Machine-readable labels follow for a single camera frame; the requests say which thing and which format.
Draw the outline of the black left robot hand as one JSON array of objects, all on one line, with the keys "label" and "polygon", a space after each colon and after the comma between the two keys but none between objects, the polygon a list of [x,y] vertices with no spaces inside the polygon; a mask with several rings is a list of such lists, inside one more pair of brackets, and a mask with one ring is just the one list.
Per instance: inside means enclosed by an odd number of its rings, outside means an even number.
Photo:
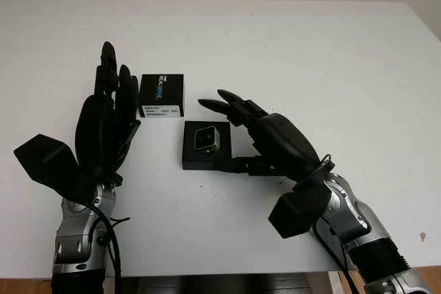
[{"label": "black left robot hand", "polygon": [[141,125],[136,118],[139,82],[126,65],[117,67],[114,46],[106,41],[96,68],[94,93],[82,106],[75,132],[80,168],[97,180],[122,185],[117,173]]}]

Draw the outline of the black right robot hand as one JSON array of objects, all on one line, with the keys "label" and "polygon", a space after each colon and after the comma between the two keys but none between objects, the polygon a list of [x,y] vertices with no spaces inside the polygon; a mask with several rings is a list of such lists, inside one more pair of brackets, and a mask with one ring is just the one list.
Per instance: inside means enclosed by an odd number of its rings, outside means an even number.
[{"label": "black right robot hand", "polygon": [[218,161],[217,170],[251,176],[285,176],[302,183],[326,176],[335,167],[329,155],[320,159],[302,132],[283,115],[268,113],[255,102],[227,90],[219,89],[218,94],[222,101],[200,98],[198,102],[226,115],[234,126],[245,126],[260,154]]}]

